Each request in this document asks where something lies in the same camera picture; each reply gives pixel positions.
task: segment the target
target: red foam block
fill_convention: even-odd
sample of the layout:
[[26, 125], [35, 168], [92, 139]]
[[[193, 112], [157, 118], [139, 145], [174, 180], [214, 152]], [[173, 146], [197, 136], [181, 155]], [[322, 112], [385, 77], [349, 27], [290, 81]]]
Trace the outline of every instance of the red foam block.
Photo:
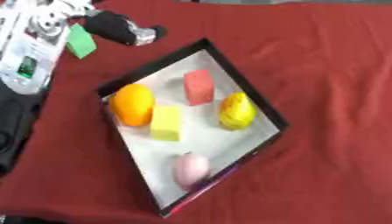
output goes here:
[[186, 98], [191, 106], [211, 102], [214, 99], [214, 80], [207, 70], [184, 74]]

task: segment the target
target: yellow cube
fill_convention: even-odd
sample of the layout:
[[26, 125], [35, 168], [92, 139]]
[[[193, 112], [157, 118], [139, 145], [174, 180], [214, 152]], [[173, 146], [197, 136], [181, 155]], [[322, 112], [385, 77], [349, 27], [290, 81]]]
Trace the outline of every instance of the yellow cube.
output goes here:
[[179, 141], [181, 108], [179, 106], [155, 106], [150, 132], [152, 138], [164, 141]]

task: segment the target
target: red cloth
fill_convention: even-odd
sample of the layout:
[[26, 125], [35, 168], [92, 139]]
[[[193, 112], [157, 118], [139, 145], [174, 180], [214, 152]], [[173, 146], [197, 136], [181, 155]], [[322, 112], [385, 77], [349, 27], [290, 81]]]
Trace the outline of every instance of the red cloth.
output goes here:
[[[103, 9], [169, 36], [127, 47], [97, 38], [60, 60], [0, 212], [71, 223], [392, 222], [392, 8], [112, 0]], [[283, 113], [283, 138], [168, 220], [103, 119], [95, 88], [210, 38]]]

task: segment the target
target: cube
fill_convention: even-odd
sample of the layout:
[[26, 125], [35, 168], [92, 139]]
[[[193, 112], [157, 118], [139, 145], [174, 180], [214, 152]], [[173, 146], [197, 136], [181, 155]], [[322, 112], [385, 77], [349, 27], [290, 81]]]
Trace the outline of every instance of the cube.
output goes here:
[[152, 138], [163, 141], [179, 141], [181, 108], [179, 106], [155, 106], [150, 133]]
[[214, 80], [207, 70], [184, 74], [184, 88], [191, 106], [211, 102], [214, 99]]
[[74, 24], [68, 35], [66, 47], [80, 60], [95, 51], [96, 44], [91, 34], [79, 24]]

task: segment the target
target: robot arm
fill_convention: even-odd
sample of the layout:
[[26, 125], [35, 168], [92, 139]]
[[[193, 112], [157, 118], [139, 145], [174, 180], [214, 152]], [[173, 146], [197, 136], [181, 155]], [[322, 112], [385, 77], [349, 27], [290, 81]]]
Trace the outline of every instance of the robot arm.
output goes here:
[[124, 16], [95, 10], [90, 0], [0, 5], [0, 176], [12, 169], [32, 132], [73, 17], [85, 17], [88, 32], [126, 45], [147, 45], [165, 35], [163, 27], [140, 28]]

